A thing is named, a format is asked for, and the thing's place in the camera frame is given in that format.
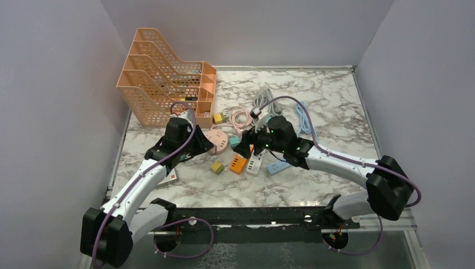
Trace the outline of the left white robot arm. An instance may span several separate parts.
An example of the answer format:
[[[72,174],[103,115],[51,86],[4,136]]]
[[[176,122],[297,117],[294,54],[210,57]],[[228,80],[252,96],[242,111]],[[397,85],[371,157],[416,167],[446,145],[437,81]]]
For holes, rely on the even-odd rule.
[[[195,119],[171,117],[164,135],[145,153],[131,180],[99,209],[89,208],[82,218],[80,252],[94,262],[115,268],[128,259],[134,244],[156,227],[169,230],[176,223],[170,203],[153,203],[137,210],[145,198],[182,161],[212,147]]]

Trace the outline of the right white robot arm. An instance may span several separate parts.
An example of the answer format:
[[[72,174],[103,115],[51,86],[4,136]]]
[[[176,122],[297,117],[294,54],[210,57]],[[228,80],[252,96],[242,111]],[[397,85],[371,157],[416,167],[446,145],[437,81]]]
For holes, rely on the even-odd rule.
[[[409,199],[417,191],[394,158],[384,155],[379,160],[365,159],[331,151],[299,137],[283,116],[272,117],[260,129],[243,131],[241,141],[233,148],[247,159],[263,150],[282,154],[294,167],[324,171],[364,188],[331,199],[323,213],[324,223],[330,228],[337,228],[354,216],[372,213],[396,221],[405,208],[412,206]]]

